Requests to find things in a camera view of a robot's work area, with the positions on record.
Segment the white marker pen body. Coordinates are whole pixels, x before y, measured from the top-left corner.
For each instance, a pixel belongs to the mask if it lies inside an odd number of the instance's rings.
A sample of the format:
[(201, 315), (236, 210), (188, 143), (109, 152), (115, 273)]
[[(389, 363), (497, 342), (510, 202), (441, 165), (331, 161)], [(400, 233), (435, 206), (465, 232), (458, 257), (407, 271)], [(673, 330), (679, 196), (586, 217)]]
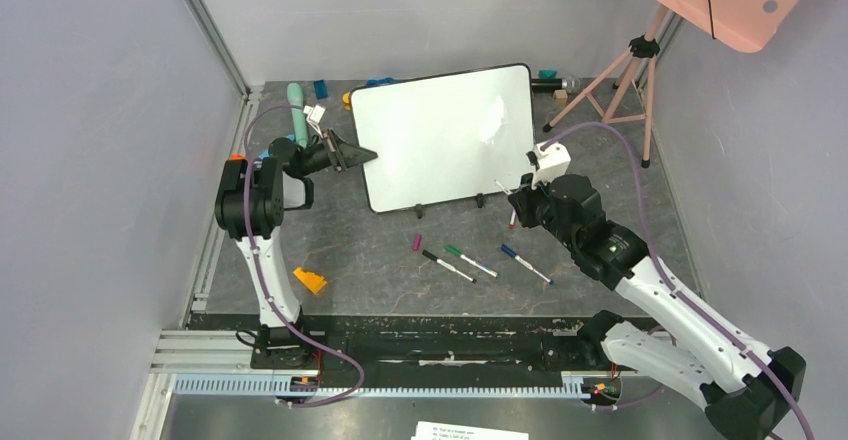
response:
[(498, 188), (506, 195), (509, 196), (513, 193), (513, 190), (506, 188), (500, 181), (497, 179), (494, 180), (494, 183), (498, 186)]

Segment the white whiteboard with black frame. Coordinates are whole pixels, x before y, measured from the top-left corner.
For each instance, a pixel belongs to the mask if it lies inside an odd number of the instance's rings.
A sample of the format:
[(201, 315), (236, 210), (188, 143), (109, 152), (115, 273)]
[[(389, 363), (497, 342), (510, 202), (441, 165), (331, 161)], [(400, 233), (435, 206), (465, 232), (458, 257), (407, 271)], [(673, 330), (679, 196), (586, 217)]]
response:
[(513, 63), (422, 77), (350, 94), (375, 213), (514, 189), (535, 143), (531, 71)]

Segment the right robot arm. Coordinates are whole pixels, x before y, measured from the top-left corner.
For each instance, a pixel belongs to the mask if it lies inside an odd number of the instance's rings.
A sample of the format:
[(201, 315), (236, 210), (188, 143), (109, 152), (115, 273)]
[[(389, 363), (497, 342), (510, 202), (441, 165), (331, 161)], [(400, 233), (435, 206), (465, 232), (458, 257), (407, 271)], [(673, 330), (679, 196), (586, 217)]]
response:
[(525, 175), (507, 198), (525, 228), (541, 227), (588, 278), (639, 307), (663, 328), (663, 341), (602, 310), (579, 331), (577, 352), (591, 368), (633, 369), (685, 397), (726, 439), (766, 439), (787, 414), (813, 438), (799, 405), (804, 358), (772, 349), (722, 317), (673, 275), (649, 242), (606, 217), (585, 176), (533, 184)]

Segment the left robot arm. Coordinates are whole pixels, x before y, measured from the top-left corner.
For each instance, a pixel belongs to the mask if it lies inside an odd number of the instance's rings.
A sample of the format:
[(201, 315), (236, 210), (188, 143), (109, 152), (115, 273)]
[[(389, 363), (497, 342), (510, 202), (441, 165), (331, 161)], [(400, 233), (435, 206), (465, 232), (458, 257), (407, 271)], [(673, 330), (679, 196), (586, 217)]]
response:
[(344, 172), (377, 158), (377, 152), (329, 129), (304, 146), (280, 137), (256, 159), (233, 157), (225, 162), (214, 214), (248, 266), (259, 305), (259, 328), (248, 343), (252, 368), (310, 368), (318, 361), (318, 347), (300, 331), (301, 304), (282, 253), (284, 214), (312, 207), (312, 174), (325, 169)]

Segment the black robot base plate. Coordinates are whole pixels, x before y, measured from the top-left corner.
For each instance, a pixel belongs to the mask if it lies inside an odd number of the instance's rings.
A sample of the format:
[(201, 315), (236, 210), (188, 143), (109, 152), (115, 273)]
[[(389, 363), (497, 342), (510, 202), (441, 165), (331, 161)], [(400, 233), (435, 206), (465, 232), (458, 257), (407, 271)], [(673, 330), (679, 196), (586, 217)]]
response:
[(250, 365), (362, 389), (556, 387), (563, 372), (623, 372), (581, 334), (586, 317), (305, 315), (252, 335)]

